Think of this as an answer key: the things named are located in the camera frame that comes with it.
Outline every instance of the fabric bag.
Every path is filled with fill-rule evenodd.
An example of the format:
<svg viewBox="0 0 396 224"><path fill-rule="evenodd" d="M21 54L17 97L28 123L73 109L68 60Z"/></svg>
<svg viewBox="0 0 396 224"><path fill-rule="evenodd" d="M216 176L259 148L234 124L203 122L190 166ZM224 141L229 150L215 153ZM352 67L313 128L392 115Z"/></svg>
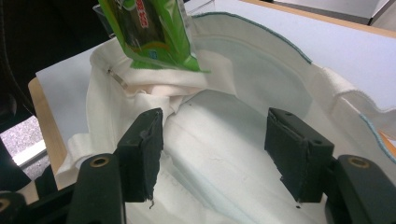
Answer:
<svg viewBox="0 0 396 224"><path fill-rule="evenodd" d="M163 110L164 149L155 205L128 203L133 223L324 223L325 198L297 203L264 150L269 107L287 110L335 144L334 157L376 162L396 183L396 110L312 62L273 31L227 13L191 20L203 70L136 70L113 39L91 56L88 133L73 136L56 178L73 183L80 164L112 153L136 117Z"/></svg>

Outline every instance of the plastic packaging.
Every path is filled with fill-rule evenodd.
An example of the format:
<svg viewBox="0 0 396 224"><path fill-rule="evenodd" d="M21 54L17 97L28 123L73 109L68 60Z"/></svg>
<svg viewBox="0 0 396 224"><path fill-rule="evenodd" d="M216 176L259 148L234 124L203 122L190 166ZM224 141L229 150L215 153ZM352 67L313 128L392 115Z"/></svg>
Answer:
<svg viewBox="0 0 396 224"><path fill-rule="evenodd" d="M99 0L133 68L200 71L182 0Z"/></svg>

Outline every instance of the red label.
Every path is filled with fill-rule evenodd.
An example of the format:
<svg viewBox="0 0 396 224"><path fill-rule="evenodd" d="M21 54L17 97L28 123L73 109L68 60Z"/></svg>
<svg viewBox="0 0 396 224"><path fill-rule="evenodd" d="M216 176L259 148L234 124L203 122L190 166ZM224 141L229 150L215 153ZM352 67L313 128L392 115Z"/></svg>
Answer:
<svg viewBox="0 0 396 224"><path fill-rule="evenodd" d="M145 10L145 5L143 5L143 0L136 0L136 9L137 15L139 15L140 25L143 28L149 28L149 21Z"/></svg>

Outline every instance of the snack package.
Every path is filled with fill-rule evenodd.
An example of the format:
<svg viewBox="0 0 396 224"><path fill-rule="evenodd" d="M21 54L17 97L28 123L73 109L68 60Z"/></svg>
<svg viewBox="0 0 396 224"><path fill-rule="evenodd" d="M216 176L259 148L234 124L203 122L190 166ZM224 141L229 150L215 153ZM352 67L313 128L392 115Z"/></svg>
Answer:
<svg viewBox="0 0 396 224"><path fill-rule="evenodd" d="M99 0L133 68L200 71L182 0Z"/></svg>

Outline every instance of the black cable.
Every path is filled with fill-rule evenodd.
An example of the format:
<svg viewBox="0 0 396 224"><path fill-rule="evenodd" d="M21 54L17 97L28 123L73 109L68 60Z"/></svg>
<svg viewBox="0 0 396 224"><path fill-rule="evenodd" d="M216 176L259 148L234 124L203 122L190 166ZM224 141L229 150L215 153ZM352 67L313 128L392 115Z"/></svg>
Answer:
<svg viewBox="0 0 396 224"><path fill-rule="evenodd" d="M5 78L7 79L8 83L12 85L11 89L14 91L16 97L20 100L20 102L22 102L26 110L35 116L35 108L32 102L21 90L21 87L18 84L17 80L15 79L14 75L12 74L11 67L9 66L7 47L6 47L3 0L0 0L0 64L1 67L3 68Z"/></svg>

